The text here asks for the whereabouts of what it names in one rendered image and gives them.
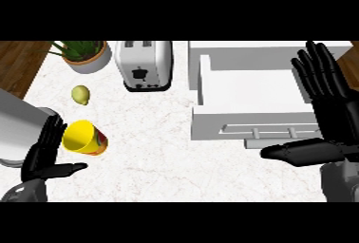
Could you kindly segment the yellow-green fruit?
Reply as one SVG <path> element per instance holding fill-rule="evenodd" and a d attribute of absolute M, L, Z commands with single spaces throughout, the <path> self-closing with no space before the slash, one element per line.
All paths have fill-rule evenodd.
<path fill-rule="evenodd" d="M 85 105 L 90 100 L 90 90 L 84 85 L 78 85 L 70 91 L 72 100 Z"/>

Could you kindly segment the yellow cup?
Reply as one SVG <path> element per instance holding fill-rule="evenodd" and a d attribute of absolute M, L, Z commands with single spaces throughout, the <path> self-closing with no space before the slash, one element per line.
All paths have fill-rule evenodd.
<path fill-rule="evenodd" d="M 73 153 L 98 156 L 106 149 L 107 139 L 87 120 L 75 121 L 62 136 L 62 145 Z"/>

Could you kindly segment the white open drawer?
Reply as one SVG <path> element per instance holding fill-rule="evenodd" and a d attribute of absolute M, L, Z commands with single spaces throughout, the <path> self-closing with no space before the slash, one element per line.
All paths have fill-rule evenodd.
<path fill-rule="evenodd" d="M 289 70 L 212 70 L 200 56 L 196 114 L 311 112 Z"/>

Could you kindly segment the silver toaster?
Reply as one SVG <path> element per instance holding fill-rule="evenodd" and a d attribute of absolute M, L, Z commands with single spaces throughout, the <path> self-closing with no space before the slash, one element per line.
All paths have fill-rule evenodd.
<path fill-rule="evenodd" d="M 156 92 L 169 88 L 174 69 L 171 41 L 118 41 L 113 57 L 128 92 Z"/>

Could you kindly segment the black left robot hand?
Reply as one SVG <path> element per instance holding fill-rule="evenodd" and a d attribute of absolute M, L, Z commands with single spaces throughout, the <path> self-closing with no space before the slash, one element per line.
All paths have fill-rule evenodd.
<path fill-rule="evenodd" d="M 76 171 L 85 169 L 88 165 L 78 163 L 56 163 L 57 149 L 67 125 L 59 115 L 48 116 L 41 128 L 36 143 L 31 146 L 22 167 L 20 181 L 26 182 L 35 178 L 47 180 L 50 178 L 69 177 Z"/>

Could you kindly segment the potted green plant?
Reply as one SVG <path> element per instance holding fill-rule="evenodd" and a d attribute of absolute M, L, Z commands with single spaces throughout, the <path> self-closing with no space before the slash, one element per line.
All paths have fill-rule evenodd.
<path fill-rule="evenodd" d="M 91 74 L 107 65 L 112 57 L 106 41 L 50 41 L 57 51 L 50 51 L 62 57 L 69 68 L 79 74 Z"/>

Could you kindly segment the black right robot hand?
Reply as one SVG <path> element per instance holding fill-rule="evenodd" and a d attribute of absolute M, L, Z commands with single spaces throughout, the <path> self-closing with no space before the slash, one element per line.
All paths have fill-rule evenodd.
<path fill-rule="evenodd" d="M 342 160 L 359 162 L 359 91 L 348 87 L 323 43 L 308 41 L 289 61 L 311 100 L 320 139 L 267 146 L 261 158 L 295 167 Z"/>

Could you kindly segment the grey appliance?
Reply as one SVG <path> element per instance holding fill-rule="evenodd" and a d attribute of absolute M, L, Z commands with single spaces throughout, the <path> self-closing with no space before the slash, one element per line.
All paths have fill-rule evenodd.
<path fill-rule="evenodd" d="M 35 107 L 0 88 L 0 164 L 19 168 L 41 128 L 56 112 Z"/>

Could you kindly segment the white drawer front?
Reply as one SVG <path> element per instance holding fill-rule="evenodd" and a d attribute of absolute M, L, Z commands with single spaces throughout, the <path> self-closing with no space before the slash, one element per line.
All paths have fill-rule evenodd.
<path fill-rule="evenodd" d="M 319 138 L 313 112 L 217 112 L 195 106 L 192 109 L 192 140 L 243 140 L 246 149 Z"/>

